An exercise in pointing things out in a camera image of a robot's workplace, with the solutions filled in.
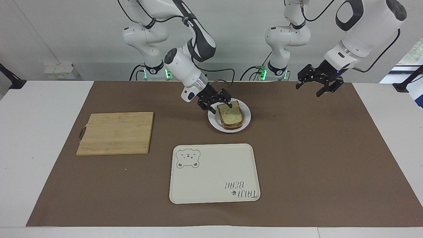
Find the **bread slice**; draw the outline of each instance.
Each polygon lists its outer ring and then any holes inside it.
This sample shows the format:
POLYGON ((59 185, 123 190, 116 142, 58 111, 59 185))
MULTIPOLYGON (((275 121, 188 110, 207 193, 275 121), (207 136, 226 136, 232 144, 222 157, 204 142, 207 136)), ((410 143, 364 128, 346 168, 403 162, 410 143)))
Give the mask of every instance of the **bread slice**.
POLYGON ((242 115, 241 108, 239 107, 239 102, 234 101, 231 103, 232 108, 229 108, 226 104, 220 104, 217 106, 222 126, 227 130, 241 128, 244 121, 244 116, 242 115))

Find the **brown table mat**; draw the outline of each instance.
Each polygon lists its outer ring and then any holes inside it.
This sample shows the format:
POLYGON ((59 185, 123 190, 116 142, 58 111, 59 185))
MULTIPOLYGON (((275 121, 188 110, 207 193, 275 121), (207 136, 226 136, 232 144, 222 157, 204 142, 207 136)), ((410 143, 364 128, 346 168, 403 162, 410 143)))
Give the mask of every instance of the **brown table mat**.
POLYGON ((353 85, 316 98, 320 87, 235 83, 252 121, 225 134, 180 98, 181 83, 95 82, 27 226, 422 227, 423 208, 353 85), (148 154, 76 156, 92 113, 139 111, 155 113, 148 154), (254 148, 260 199, 171 203, 174 147, 227 143, 254 148))

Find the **plate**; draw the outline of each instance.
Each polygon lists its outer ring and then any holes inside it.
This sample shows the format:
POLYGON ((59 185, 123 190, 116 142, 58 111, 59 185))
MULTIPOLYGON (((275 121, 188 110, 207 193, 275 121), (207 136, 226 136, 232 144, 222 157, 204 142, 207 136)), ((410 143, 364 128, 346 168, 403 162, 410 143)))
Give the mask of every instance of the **plate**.
POLYGON ((259 198, 249 144, 180 145, 173 150, 171 202, 254 202, 259 198))
POLYGON ((236 98, 232 98, 231 102, 234 102, 234 101, 239 102, 239 108, 241 109, 242 115, 244 116, 244 121, 242 123, 242 127, 235 129, 235 130, 227 130, 227 129, 223 128, 222 122, 220 121, 220 115, 219 115, 219 110, 217 109, 217 106, 220 105, 220 104, 225 104, 225 103, 220 102, 220 103, 215 103, 211 106, 212 108, 214 108, 216 110, 216 114, 213 114, 210 111, 209 111, 209 114, 208 114, 209 122, 214 128, 216 128, 220 131, 226 132, 226 133, 234 133, 234 132, 238 132, 238 131, 245 129, 248 126, 248 124, 251 121, 251 111, 250 111, 250 109, 248 108, 247 104, 245 104, 241 100, 238 100, 236 98))

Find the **bear face outline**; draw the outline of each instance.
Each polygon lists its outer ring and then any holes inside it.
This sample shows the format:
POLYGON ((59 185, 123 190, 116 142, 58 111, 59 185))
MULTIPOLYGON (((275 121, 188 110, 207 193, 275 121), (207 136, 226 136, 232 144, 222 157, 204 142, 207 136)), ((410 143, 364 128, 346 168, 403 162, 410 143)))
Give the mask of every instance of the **bear face outline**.
POLYGON ((182 169, 184 166, 192 166, 197 168, 200 166, 201 152, 197 149, 184 149, 176 152, 176 167, 182 169))

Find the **table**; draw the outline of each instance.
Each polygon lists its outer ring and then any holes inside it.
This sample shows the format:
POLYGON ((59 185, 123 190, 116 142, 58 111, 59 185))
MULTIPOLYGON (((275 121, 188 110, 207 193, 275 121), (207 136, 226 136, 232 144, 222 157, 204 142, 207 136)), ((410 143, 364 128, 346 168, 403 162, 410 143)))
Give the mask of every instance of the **table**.
MULTIPOLYGON (((29 81, 0 102, 0 236, 418 237, 420 228, 82 227, 24 228, 93 82, 29 81)), ((391 85, 354 84, 419 201, 423 201, 423 110, 391 85)))

